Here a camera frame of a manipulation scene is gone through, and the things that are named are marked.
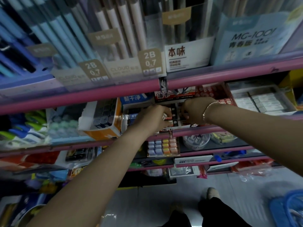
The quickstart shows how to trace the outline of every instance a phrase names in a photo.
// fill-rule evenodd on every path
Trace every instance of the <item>beige shoe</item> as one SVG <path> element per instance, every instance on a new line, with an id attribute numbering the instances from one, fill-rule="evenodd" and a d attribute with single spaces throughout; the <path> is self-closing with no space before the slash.
<path id="1" fill-rule="evenodd" d="M 213 197 L 220 199 L 220 194 L 215 188 L 209 187 L 207 190 L 206 198 L 209 200 Z"/>
<path id="2" fill-rule="evenodd" d="M 173 203 L 170 205 L 170 207 L 169 207 L 169 211 L 170 211 L 169 213 L 172 214 L 172 212 L 173 212 L 174 210 L 176 210 L 176 211 L 178 211 L 178 212 L 180 212 L 180 213 L 184 213 L 184 211 L 183 211 L 183 206 L 182 206 L 181 203 L 173 202 Z"/>

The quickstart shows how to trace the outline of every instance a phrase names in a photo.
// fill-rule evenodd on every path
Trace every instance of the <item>person's left hand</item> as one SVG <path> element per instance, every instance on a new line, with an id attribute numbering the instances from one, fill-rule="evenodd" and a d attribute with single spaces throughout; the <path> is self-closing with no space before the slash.
<path id="1" fill-rule="evenodd" d="M 167 114 L 168 117 L 172 117 L 172 113 L 168 107 L 151 105 L 137 115 L 132 126 L 139 127 L 142 129 L 142 132 L 146 132 L 149 137 L 164 127 L 171 125 L 169 121 L 163 120 L 163 113 Z"/>

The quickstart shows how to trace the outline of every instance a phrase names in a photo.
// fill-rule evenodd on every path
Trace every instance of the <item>hand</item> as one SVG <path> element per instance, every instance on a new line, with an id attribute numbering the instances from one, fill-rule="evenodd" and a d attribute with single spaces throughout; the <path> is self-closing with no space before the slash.
<path id="1" fill-rule="evenodd" d="M 207 106 L 213 102 L 217 102 L 217 100 L 211 97 L 187 99 L 182 105 L 181 112 L 190 124 L 196 123 L 198 125 L 203 125 L 205 124 L 203 121 L 203 113 Z M 184 111 L 188 112 L 189 117 L 184 114 Z"/>
<path id="2" fill-rule="evenodd" d="M 168 107 L 151 105 L 137 115 L 132 126 L 137 126 L 142 129 L 142 132 L 147 132 L 149 137 L 164 127 L 170 126 L 171 123 L 169 121 L 163 120 L 163 113 L 167 114 L 168 117 L 172 117 L 172 113 Z"/>

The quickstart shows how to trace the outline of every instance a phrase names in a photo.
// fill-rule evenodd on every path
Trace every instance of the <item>black pants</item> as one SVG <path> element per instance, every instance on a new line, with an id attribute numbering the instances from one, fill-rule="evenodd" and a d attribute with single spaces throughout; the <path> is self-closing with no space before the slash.
<path id="1" fill-rule="evenodd" d="M 203 227 L 209 226 L 250 226 L 232 208 L 224 204 L 219 198 L 201 200 L 198 209 L 203 216 Z M 191 227 L 186 214 L 174 210 L 169 221 L 163 227 Z"/>

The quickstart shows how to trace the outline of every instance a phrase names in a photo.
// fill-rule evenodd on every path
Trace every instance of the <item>clear plastic jar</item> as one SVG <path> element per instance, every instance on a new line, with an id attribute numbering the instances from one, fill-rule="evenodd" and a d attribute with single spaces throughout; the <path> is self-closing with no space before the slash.
<path id="1" fill-rule="evenodd" d="M 183 136 L 184 145 L 192 150 L 201 150 L 210 139 L 210 134 Z"/>
<path id="2" fill-rule="evenodd" d="M 224 131 L 224 132 L 214 132 L 210 134 L 210 139 L 214 141 L 216 144 L 224 145 L 226 143 L 230 143 L 234 141 L 237 138 L 237 136 L 234 136 L 233 134 Z"/>

